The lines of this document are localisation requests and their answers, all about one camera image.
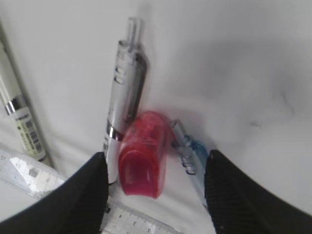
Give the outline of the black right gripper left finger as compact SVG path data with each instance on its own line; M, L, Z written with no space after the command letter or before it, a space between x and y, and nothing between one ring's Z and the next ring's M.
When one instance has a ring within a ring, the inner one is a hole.
M0 223L2 234L99 234L109 194L103 152L49 195Z

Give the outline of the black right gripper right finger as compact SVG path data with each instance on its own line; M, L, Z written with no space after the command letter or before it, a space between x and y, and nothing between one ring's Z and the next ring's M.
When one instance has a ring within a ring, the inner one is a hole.
M219 150L206 162L204 197L218 234L310 234L312 217L278 198Z

